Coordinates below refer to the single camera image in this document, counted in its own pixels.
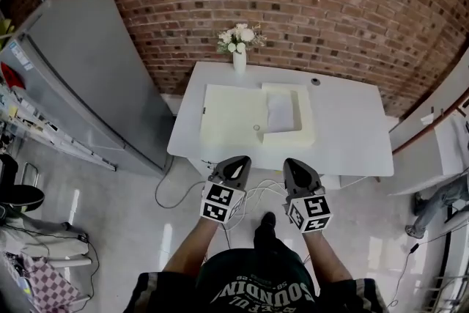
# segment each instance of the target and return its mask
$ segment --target white vase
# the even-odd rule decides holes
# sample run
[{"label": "white vase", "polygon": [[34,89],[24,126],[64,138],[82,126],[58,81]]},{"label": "white vase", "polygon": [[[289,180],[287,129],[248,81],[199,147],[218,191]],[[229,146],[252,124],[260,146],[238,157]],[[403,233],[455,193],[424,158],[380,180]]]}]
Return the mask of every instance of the white vase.
[{"label": "white vase", "polygon": [[246,51],[233,53],[233,65],[237,74],[242,75],[246,71]]}]

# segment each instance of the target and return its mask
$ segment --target cable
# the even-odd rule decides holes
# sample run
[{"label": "cable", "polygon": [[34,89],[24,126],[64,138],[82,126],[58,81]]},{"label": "cable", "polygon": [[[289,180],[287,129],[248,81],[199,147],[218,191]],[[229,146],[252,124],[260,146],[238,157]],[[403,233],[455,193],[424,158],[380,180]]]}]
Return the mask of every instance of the cable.
[{"label": "cable", "polygon": [[351,185],[353,185],[353,184],[355,184],[355,183],[358,183],[359,181],[365,180],[367,177],[369,177],[369,176],[363,176],[361,179],[355,180],[354,182],[351,182],[350,184],[347,184],[347,185],[344,185],[343,187],[340,187],[340,189],[344,189],[344,188],[346,188],[346,187],[348,187],[348,186],[351,186]]},{"label": "cable", "polygon": [[466,224],[464,224],[464,225],[462,225],[461,227],[458,227],[458,228],[456,228],[456,229],[450,229],[449,231],[445,232],[444,234],[442,234],[442,235],[440,235],[440,236],[435,237],[434,239],[425,241],[425,242],[423,242],[423,243],[417,243],[417,244],[415,244],[415,245],[411,248],[409,254],[407,255],[407,257],[406,257],[406,259],[405,259],[405,264],[404,264],[404,269],[402,270],[402,274],[401,274],[401,276],[399,277],[399,280],[397,281],[396,292],[394,293],[393,300],[392,300],[392,302],[390,302],[390,303],[388,304],[387,308],[389,308],[389,307],[394,308],[394,307],[399,303],[399,300],[396,299],[397,291],[399,290],[399,284],[401,283],[401,279],[402,279],[402,277],[404,276],[405,269],[407,268],[407,262],[408,262],[408,260],[409,260],[409,256],[410,256],[412,253],[414,253],[415,251],[417,251],[417,249],[418,249],[419,246],[422,246],[422,245],[424,245],[424,244],[430,244],[430,243],[433,242],[433,241],[436,241],[436,240],[438,240],[438,239],[441,239],[442,237],[445,237],[445,236],[446,236],[448,233],[450,233],[450,232],[459,231],[461,228],[466,227],[468,224],[469,224],[469,222],[467,222]]},{"label": "cable", "polygon": [[410,250],[410,252],[408,253],[407,257],[405,257],[405,264],[404,264],[404,269],[402,270],[402,274],[401,276],[399,277],[399,280],[397,281],[397,285],[396,285],[396,292],[394,293],[394,296],[393,296],[393,300],[388,304],[388,306],[386,308],[389,308],[389,307],[395,307],[398,303],[399,303],[399,300],[396,300],[396,296],[397,296],[397,291],[399,291],[399,285],[401,284],[401,279],[402,277],[404,276],[404,273],[405,273],[405,269],[407,268],[407,263],[409,262],[409,257],[410,255],[413,253],[412,249]]},{"label": "cable", "polygon": [[221,226],[223,227],[223,229],[224,229],[224,231],[225,231],[226,242],[228,243],[228,249],[231,249],[232,247],[229,245],[228,234],[226,233],[226,228],[225,228],[225,225],[224,225],[224,224],[222,224]]},{"label": "cable", "polygon": [[[28,235],[30,235],[32,238],[34,238],[36,241],[40,242],[37,238],[35,238],[33,235],[31,234],[36,234],[36,235],[42,235],[42,236],[49,236],[49,237],[56,237],[56,238],[59,238],[59,239],[78,239],[78,236],[75,237],[75,236],[57,236],[57,235],[52,235],[52,234],[45,234],[45,233],[42,233],[42,232],[37,232],[37,231],[32,231],[30,229],[24,229],[24,228],[20,228],[20,227],[14,227],[14,226],[10,226],[9,224],[4,224],[3,226],[6,226],[6,227],[9,227],[9,228],[12,228],[12,229],[16,229],[18,231],[22,231],[22,232],[25,232],[27,233]],[[91,274],[90,278],[89,278],[89,281],[91,283],[91,295],[89,296],[89,300],[86,300],[85,301],[85,304],[78,310],[75,310],[73,311],[73,313],[76,313],[76,312],[79,312],[79,311],[82,311],[83,309],[85,309],[85,306],[88,304],[88,301],[91,301],[92,298],[94,298],[95,296],[95,286],[93,285],[93,276],[95,276],[95,274],[97,273],[97,271],[100,269],[100,259],[97,255],[97,252],[96,252],[96,248],[95,246],[93,246],[93,244],[91,243],[91,241],[89,241],[88,238],[86,238],[86,242],[93,248],[93,251],[95,251],[95,256],[96,256],[96,263],[97,263],[97,267],[95,269],[95,271],[93,271],[93,273]],[[49,254],[50,254],[50,249],[48,246],[46,246],[44,243],[42,243],[48,250],[48,256],[47,256],[47,260],[49,259]]]},{"label": "cable", "polygon": [[[38,244],[40,244],[41,246],[45,247],[47,249],[47,256],[45,257],[45,261],[44,261],[44,265],[48,262],[49,260],[49,257],[51,255],[51,250],[49,249],[48,246],[46,246],[42,241],[40,241],[39,239],[37,239],[35,236],[33,236],[32,234],[30,234],[28,232],[27,229],[24,229],[24,228],[20,228],[20,227],[14,227],[14,226],[10,226],[9,224],[4,224],[5,227],[9,227],[11,229],[16,229],[18,231],[21,231],[21,232],[24,232],[26,234],[28,234],[29,236],[31,236],[35,241],[37,241]],[[36,268],[35,270],[32,270],[32,271],[29,271],[29,273],[35,273],[36,271],[38,271],[39,269],[41,269],[44,265]]]},{"label": "cable", "polygon": [[91,282],[91,295],[89,296],[89,300],[86,300],[86,301],[85,301],[85,304],[84,304],[80,309],[74,310],[72,313],[80,312],[80,311],[82,311],[83,309],[85,309],[85,306],[88,304],[88,301],[91,301],[91,299],[94,298],[94,296],[95,296],[95,286],[93,285],[93,276],[95,276],[95,274],[97,273],[97,271],[100,269],[100,260],[99,260],[99,258],[97,257],[97,252],[96,252],[95,246],[93,246],[93,244],[91,244],[89,241],[88,241],[88,244],[93,248],[93,251],[95,251],[96,263],[97,263],[96,270],[93,271],[93,273],[92,273],[91,276],[89,277],[89,281]]},{"label": "cable", "polygon": [[[267,182],[267,181],[272,181],[273,184],[270,184],[268,187],[259,187],[261,184],[263,184],[263,183],[265,183],[265,182]],[[264,194],[264,192],[265,192],[266,190],[267,190],[267,191],[272,191],[273,193],[279,194],[279,195],[281,195],[281,196],[283,196],[283,197],[286,196],[286,195],[284,195],[284,194],[282,194],[282,193],[280,193],[280,192],[278,192],[278,191],[274,191],[273,189],[270,189],[270,187],[273,186],[273,185],[277,185],[277,186],[281,187],[281,189],[284,189],[284,188],[281,186],[281,183],[277,183],[277,182],[274,181],[274,180],[266,179],[266,180],[263,180],[262,182],[260,182],[260,183],[257,185],[256,188],[252,188],[252,189],[250,189],[249,191],[247,191],[247,193],[246,193],[246,195],[245,195],[245,199],[244,199],[243,214],[241,215],[241,219],[240,219],[234,226],[228,228],[226,231],[227,231],[227,232],[228,232],[228,231],[231,231],[232,229],[234,229],[235,227],[237,227],[237,226],[243,221],[243,219],[244,219],[244,217],[245,217],[246,215],[252,213],[252,212],[256,209],[256,207],[257,207],[257,206],[259,205],[259,203],[261,202],[262,195]],[[252,208],[252,210],[247,213],[247,212],[246,212],[246,205],[248,204],[248,200],[254,196],[254,194],[252,194],[252,195],[249,196],[249,193],[250,193],[250,192],[254,192],[254,193],[255,193],[255,191],[258,191],[258,190],[262,190],[262,192],[261,192],[261,194],[260,194],[260,196],[259,196],[259,199],[257,200],[257,202],[256,202],[256,204],[254,205],[254,207]]]},{"label": "cable", "polygon": [[168,168],[168,171],[166,171],[166,173],[163,175],[163,178],[160,180],[160,182],[156,185],[156,188],[155,188],[155,201],[157,203],[157,205],[159,207],[162,207],[163,209],[174,209],[175,207],[179,206],[182,201],[185,200],[185,198],[188,196],[188,194],[192,191],[192,189],[198,185],[198,184],[202,184],[202,183],[205,183],[205,181],[198,181],[197,183],[194,183],[193,185],[191,185],[189,187],[189,189],[185,192],[184,196],[182,196],[182,198],[175,204],[175,205],[172,205],[172,206],[165,206],[163,204],[161,204],[159,201],[158,201],[158,189],[159,187],[161,186],[161,183],[166,179],[166,177],[168,176],[169,172],[171,171],[171,168],[173,167],[173,162],[174,162],[174,157],[171,159],[171,163],[169,164],[169,168]]}]

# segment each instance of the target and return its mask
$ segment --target sticker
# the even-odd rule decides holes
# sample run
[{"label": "sticker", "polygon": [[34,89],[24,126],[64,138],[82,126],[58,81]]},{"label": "sticker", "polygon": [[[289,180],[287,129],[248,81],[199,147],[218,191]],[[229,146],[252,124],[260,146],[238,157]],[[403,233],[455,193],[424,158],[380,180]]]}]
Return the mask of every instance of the sticker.
[{"label": "sticker", "polygon": [[16,59],[19,60],[21,65],[23,65],[25,70],[30,70],[33,68],[33,65],[26,57],[23,49],[19,46],[19,44],[17,44],[16,42],[11,42],[8,47],[10,47],[11,52],[13,53],[13,55],[15,55]]}]

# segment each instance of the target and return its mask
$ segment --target bouquet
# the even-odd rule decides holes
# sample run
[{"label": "bouquet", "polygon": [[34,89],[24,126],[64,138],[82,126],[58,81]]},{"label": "bouquet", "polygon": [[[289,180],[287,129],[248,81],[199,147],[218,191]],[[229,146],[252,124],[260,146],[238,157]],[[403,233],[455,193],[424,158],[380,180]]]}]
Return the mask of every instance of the bouquet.
[{"label": "bouquet", "polygon": [[236,52],[242,54],[254,46],[263,46],[266,37],[258,31],[260,25],[257,24],[252,28],[248,28],[247,23],[238,23],[233,29],[220,33],[218,38],[217,51],[220,53]]}]

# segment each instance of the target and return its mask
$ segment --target refrigerator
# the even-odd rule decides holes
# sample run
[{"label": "refrigerator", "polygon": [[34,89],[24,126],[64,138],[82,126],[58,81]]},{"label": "refrigerator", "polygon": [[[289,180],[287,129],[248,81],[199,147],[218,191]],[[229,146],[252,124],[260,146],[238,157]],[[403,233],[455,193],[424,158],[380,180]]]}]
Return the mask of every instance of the refrigerator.
[{"label": "refrigerator", "polygon": [[160,176],[174,117],[114,0],[46,0],[0,53],[18,96],[118,169]]}]

